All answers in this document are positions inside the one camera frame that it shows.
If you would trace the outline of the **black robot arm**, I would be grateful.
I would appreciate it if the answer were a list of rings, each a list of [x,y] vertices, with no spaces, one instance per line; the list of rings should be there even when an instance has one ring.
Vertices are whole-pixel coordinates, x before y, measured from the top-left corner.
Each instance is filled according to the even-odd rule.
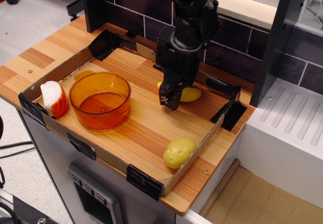
[[[160,104],[176,110],[182,91],[195,80],[198,53],[218,32],[218,0],[172,0],[175,26],[157,37],[156,64],[164,79],[159,87]]]

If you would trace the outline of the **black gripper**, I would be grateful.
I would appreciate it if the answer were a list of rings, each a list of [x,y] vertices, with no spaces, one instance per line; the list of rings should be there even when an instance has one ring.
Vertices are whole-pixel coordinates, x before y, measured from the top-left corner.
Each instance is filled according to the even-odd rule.
[[[156,64],[164,73],[159,102],[172,110],[179,107],[183,89],[197,74],[198,53],[203,47],[200,31],[191,27],[165,27],[157,37]]]

